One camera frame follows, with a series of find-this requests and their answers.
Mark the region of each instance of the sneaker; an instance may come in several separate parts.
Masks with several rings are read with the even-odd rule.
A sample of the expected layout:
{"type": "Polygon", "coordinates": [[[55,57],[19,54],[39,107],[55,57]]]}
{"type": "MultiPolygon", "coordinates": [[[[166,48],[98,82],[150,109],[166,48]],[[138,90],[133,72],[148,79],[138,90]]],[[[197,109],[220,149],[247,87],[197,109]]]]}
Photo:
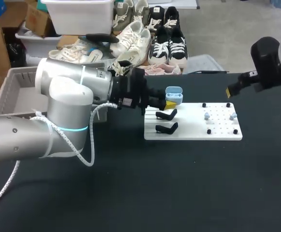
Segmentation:
{"type": "Polygon", "coordinates": [[[134,7],[132,21],[138,20],[142,22],[144,26],[147,26],[148,18],[149,18],[149,5],[147,0],[139,0],[134,7]]]}
{"type": "Polygon", "coordinates": [[[61,50],[53,50],[48,53],[49,58],[62,60],[74,64],[82,64],[90,62],[90,58],[85,56],[81,51],[73,51],[64,47],[61,50]]]}
{"type": "Polygon", "coordinates": [[[139,66],[138,68],[145,69],[146,76],[181,74],[181,70],[178,65],[171,66],[167,64],[154,64],[149,66],[139,66]]]}
{"type": "Polygon", "coordinates": [[[164,25],[164,8],[160,6],[151,7],[149,9],[149,23],[146,26],[152,35],[155,34],[159,26],[164,25]]]}
{"type": "Polygon", "coordinates": [[[81,51],[85,55],[87,54],[87,50],[90,47],[90,44],[83,40],[77,39],[75,43],[71,45],[65,45],[64,47],[73,51],[81,51]]]}
{"type": "Polygon", "coordinates": [[[131,23],[133,15],[133,0],[124,0],[124,2],[116,2],[115,18],[112,21],[112,29],[114,35],[118,35],[131,23]]]}
{"type": "Polygon", "coordinates": [[[187,45],[180,28],[174,28],[169,39],[169,65],[185,68],[188,60],[187,45]]]}
{"type": "Polygon", "coordinates": [[[179,12],[176,7],[170,6],[165,13],[165,24],[164,26],[171,32],[174,27],[180,28],[179,12]]]}
{"type": "Polygon", "coordinates": [[[134,43],[135,34],[140,34],[143,28],[143,24],[140,21],[130,23],[122,33],[116,36],[119,42],[111,44],[110,49],[112,50],[112,55],[117,58],[126,52],[134,43]]]}
{"type": "Polygon", "coordinates": [[[112,76],[125,76],[133,68],[133,64],[127,60],[117,59],[107,68],[112,76]]]}
{"type": "Polygon", "coordinates": [[[164,26],[160,26],[152,39],[149,64],[167,64],[169,61],[169,36],[164,26]]]}
{"type": "Polygon", "coordinates": [[[148,50],[151,42],[151,34],[148,29],[144,29],[139,35],[135,34],[135,40],[129,51],[136,50],[139,52],[139,61],[135,66],[141,65],[147,59],[148,50]]]}

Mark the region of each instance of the black tablecloth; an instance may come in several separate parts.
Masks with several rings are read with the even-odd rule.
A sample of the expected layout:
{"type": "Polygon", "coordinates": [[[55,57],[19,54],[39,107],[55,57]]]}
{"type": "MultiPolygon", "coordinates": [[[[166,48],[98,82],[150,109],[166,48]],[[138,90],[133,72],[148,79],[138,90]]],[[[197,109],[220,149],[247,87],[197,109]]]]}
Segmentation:
{"type": "MultiPolygon", "coordinates": [[[[148,82],[181,86],[183,102],[227,102],[236,77],[148,82]]],[[[281,87],[230,101],[242,141],[146,141],[139,109],[110,109],[95,125],[93,167],[76,157],[20,163],[0,200],[0,232],[281,231],[281,87]]],[[[0,189],[13,166],[0,164],[0,189]]]]}

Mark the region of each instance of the gray plastic basket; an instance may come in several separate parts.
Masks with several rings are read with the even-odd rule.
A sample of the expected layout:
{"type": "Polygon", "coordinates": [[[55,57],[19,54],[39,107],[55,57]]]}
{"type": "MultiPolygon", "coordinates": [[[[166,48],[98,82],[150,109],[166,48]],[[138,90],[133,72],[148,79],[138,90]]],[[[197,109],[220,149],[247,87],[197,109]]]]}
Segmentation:
{"type": "MultiPolygon", "coordinates": [[[[31,118],[35,111],[46,115],[48,98],[35,90],[37,67],[10,69],[0,89],[0,116],[31,118]]],[[[105,122],[107,108],[99,110],[94,122],[105,122]]]]}

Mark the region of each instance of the white cable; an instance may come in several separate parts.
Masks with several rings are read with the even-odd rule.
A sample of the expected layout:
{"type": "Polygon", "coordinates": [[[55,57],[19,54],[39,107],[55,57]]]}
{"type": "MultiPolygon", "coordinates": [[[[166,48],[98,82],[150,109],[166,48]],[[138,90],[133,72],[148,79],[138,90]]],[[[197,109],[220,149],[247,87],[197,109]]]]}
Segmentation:
{"type": "MultiPolygon", "coordinates": [[[[104,104],[101,104],[101,105],[97,106],[91,113],[91,117],[90,117],[90,121],[89,121],[90,143],[91,143],[91,162],[88,162],[84,159],[84,157],[78,152],[76,147],[72,144],[72,142],[64,134],[64,132],[61,129],[59,129],[59,127],[57,127],[54,123],[49,121],[48,118],[46,118],[45,116],[42,115],[42,116],[33,117],[30,120],[42,121],[42,122],[47,123],[48,125],[51,125],[52,128],[54,128],[54,130],[64,139],[64,141],[69,145],[69,147],[76,153],[76,156],[80,159],[80,161],[83,162],[84,165],[86,165],[88,167],[91,167],[94,164],[94,159],[95,159],[94,137],[93,137],[93,120],[94,120],[94,116],[96,115],[98,110],[103,108],[103,107],[117,108],[117,105],[113,104],[113,103],[104,103],[104,104]]],[[[19,164],[20,164],[20,161],[19,160],[16,161],[15,167],[12,171],[12,174],[11,174],[10,178],[7,180],[4,187],[0,191],[0,198],[3,196],[3,194],[5,193],[5,191],[7,190],[9,185],[11,184],[13,178],[15,177],[15,174],[18,170],[19,164]]]]}
{"type": "Polygon", "coordinates": [[[14,176],[15,176],[17,170],[18,170],[19,163],[20,163],[19,160],[16,161],[15,167],[14,167],[14,169],[13,169],[13,171],[12,171],[12,174],[11,174],[10,178],[7,180],[7,182],[5,183],[4,187],[3,187],[3,188],[1,189],[1,191],[0,191],[0,198],[2,197],[2,195],[4,194],[4,192],[7,190],[7,188],[9,187],[9,185],[11,184],[11,182],[12,182],[12,180],[13,180],[13,178],[14,178],[14,176]]]}

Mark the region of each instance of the black clip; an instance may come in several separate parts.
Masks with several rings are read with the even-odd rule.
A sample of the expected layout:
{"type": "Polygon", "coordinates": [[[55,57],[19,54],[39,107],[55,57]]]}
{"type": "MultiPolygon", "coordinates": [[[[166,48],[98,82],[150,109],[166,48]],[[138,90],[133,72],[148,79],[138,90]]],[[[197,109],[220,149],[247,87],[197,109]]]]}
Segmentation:
{"type": "Polygon", "coordinates": [[[172,121],[176,114],[177,114],[177,109],[174,109],[170,115],[164,114],[162,112],[156,112],[155,116],[157,116],[161,119],[167,120],[167,121],[172,121]]]}
{"type": "Polygon", "coordinates": [[[178,122],[175,122],[171,128],[163,127],[160,125],[155,126],[156,132],[163,133],[163,134],[173,134],[177,128],[178,128],[178,122]]]}

